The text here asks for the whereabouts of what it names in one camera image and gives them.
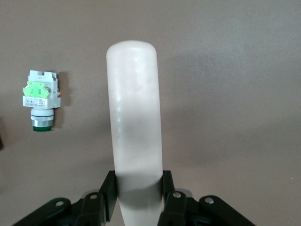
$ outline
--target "gray surface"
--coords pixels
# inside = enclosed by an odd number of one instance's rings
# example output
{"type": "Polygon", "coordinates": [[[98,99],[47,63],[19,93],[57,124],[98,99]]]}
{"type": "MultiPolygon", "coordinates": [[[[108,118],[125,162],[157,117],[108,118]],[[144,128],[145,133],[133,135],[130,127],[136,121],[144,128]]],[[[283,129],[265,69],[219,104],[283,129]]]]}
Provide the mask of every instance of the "gray surface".
{"type": "MultiPolygon", "coordinates": [[[[0,225],[75,202],[113,169],[106,50],[158,53],[164,169],[259,226],[301,223],[299,0],[0,2],[0,225]],[[59,74],[63,107],[32,131],[30,69],[59,74]]],[[[110,226],[122,223],[118,207],[110,226]]]]}

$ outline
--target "white plastic tube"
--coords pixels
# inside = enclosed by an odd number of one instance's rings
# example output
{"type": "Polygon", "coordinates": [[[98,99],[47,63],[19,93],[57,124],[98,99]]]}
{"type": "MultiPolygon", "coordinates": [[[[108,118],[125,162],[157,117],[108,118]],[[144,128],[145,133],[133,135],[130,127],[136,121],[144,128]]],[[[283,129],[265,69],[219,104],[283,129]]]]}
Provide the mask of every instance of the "white plastic tube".
{"type": "Polygon", "coordinates": [[[155,48],[124,41],[107,52],[111,133],[126,226],[155,226],[161,211],[162,142],[155,48]]]}

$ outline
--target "electrical component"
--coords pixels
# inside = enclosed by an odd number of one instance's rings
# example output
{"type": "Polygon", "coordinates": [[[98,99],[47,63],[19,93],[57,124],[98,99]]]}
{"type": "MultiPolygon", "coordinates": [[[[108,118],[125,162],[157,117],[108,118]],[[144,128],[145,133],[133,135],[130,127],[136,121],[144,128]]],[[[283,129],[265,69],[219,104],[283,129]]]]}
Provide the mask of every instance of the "electrical component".
{"type": "Polygon", "coordinates": [[[53,108],[61,106],[57,76],[53,72],[30,70],[27,86],[23,88],[23,106],[32,107],[34,131],[50,131],[53,125],[53,108]]]}

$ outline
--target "beige tabletop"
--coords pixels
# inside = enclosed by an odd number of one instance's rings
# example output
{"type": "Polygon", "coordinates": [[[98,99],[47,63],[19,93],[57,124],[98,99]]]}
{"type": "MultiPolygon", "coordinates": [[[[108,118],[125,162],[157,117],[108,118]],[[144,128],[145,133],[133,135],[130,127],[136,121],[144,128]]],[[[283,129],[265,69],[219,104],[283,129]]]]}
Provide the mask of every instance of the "beige tabletop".
{"type": "MultiPolygon", "coordinates": [[[[157,50],[163,167],[258,226],[301,225],[299,0],[1,0],[0,226],[114,169],[106,51],[157,50]],[[22,87],[58,74],[62,107],[34,132],[22,87]]],[[[110,226],[122,226],[117,205],[110,226]]]]}

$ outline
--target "white cylinder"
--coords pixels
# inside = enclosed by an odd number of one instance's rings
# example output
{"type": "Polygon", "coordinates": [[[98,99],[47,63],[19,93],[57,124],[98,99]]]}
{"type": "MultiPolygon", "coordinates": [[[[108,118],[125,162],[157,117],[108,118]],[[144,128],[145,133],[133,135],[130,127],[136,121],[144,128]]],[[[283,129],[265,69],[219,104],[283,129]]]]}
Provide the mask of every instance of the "white cylinder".
{"type": "Polygon", "coordinates": [[[161,211],[162,141],[155,48],[124,41],[107,52],[111,133],[126,226],[154,226],[161,211]]]}

